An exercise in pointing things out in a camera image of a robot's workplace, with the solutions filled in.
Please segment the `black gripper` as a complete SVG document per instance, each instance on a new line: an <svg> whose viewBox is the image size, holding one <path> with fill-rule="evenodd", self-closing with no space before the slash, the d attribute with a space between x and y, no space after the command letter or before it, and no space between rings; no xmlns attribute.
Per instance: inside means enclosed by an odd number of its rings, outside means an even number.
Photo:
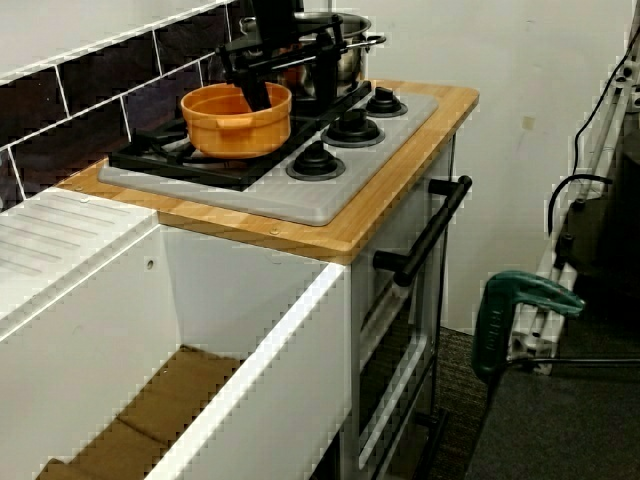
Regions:
<svg viewBox="0 0 640 480"><path fill-rule="evenodd" d="M264 72L312 62L316 100L337 95L338 63L346 52L342 18L306 17L294 1L253 1L255 30L216 48L228 83L241 89L252 111L271 107Z"/></svg>

